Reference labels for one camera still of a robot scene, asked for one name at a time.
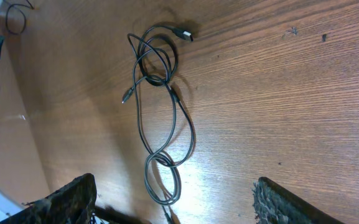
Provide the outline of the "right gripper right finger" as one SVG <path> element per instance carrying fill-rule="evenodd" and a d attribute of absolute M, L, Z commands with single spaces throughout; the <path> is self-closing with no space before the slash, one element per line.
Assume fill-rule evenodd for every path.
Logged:
<path fill-rule="evenodd" d="M 257 223 L 342 224 L 267 177 L 260 177 L 252 192 Z"/>

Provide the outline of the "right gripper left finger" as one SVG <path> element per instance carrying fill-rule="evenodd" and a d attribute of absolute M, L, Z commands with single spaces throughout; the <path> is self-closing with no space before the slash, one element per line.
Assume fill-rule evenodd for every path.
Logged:
<path fill-rule="evenodd" d="M 49 196 L 31 202 L 23 211 L 8 215 L 0 224 L 93 223 L 96 195 L 95 177 L 86 173 Z"/>

